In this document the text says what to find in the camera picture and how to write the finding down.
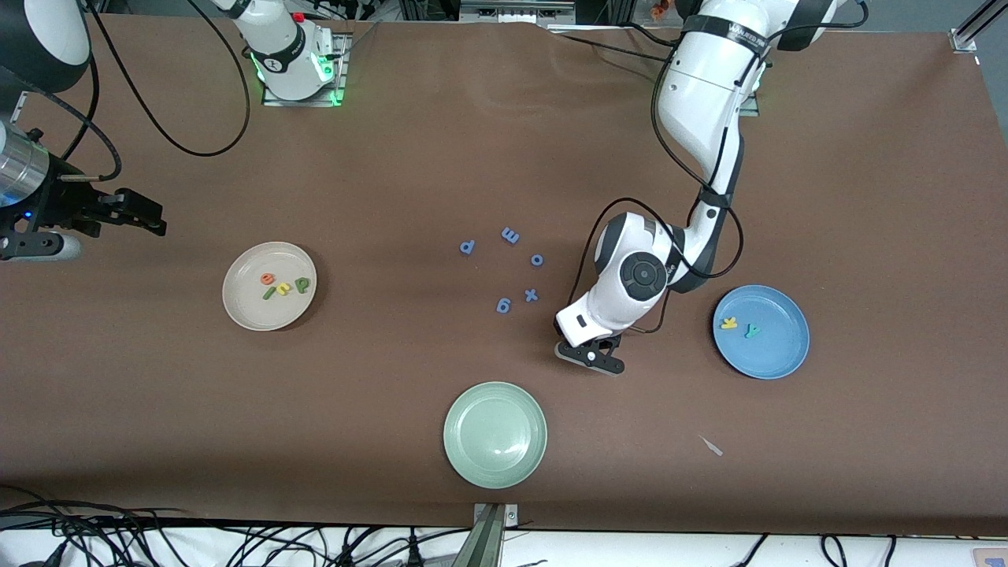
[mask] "green plate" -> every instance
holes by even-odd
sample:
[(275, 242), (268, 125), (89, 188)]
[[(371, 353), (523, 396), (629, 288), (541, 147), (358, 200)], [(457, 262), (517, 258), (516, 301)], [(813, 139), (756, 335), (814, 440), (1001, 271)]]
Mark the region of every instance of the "green plate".
[(546, 418), (527, 391), (484, 382), (459, 396), (445, 420), (445, 452), (463, 478), (507, 488), (528, 478), (546, 452)]

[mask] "brown table surface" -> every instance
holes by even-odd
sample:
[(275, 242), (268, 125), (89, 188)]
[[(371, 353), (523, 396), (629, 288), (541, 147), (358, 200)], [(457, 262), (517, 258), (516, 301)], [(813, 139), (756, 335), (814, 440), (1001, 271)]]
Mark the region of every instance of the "brown table surface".
[[(230, 139), (241, 91), (201, 20), (108, 25), (170, 132)], [(660, 333), (627, 336), (618, 378), (557, 360), (551, 318), (605, 204), (680, 220), (692, 202), (651, 133), (657, 63), (532, 25), (383, 24), (342, 108), (256, 104), (245, 139), (201, 159), (158, 137), (95, 45), (96, 121), (125, 163), (106, 189), (162, 203), (168, 235), (107, 227), (76, 262), (0, 269), (3, 481), (218, 518), (465, 525), (473, 502), (507, 501), (540, 528), (1004, 533), (1008, 152), (974, 58), (943, 35), (828, 33), (774, 56), (742, 125), (745, 255), (673, 297)], [(19, 125), (57, 153), (76, 129), (41, 99)], [(91, 135), (74, 159), (111, 167)], [(309, 251), (320, 295), (253, 333), (221, 282), (268, 240)], [(714, 306), (746, 284), (808, 319), (785, 379), (714, 347)], [(487, 380), (526, 388), (549, 428), (538, 470), (501, 491), (442, 446), (452, 402)]]

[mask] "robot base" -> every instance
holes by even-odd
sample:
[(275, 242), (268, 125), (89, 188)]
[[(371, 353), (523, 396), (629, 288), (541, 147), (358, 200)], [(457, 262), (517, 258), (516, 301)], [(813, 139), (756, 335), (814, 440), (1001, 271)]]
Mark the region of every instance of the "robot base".
[(571, 346), (566, 341), (560, 341), (556, 343), (553, 354), (557, 358), (580, 364), (596, 372), (618, 376), (626, 368), (622, 360), (613, 356), (613, 351), (620, 346), (620, 337), (621, 335), (616, 335), (605, 339), (595, 339), (578, 347)]
[(342, 106), (344, 92), (347, 90), (347, 72), (350, 67), (351, 53), (348, 51), (350, 51), (353, 40), (354, 36), (352, 33), (333, 33), (332, 48), (326, 46), (324, 51), (328, 52), (323, 52), (322, 54), (327, 55), (332, 53), (340, 56), (327, 64), (328, 66), (332, 66), (333, 80), (320, 89), (318, 93), (303, 100), (290, 101), (277, 97), (263, 84), (262, 105), (308, 108)]

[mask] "green led light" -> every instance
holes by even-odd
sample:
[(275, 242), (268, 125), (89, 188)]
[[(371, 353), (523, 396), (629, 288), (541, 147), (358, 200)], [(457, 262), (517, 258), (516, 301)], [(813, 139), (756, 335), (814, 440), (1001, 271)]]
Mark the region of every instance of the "green led light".
[(328, 83), (329, 80), (333, 78), (333, 70), (323, 69), (321, 64), (325, 62), (326, 58), (320, 58), (319, 55), (311, 58), (311, 64), (316, 66), (316, 72), (319, 73), (319, 79), (323, 83)]
[(255, 76), (259, 78), (260, 83), (266, 83), (266, 80), (262, 78), (262, 70), (259, 69), (259, 62), (252, 58), (252, 65), (255, 66)]

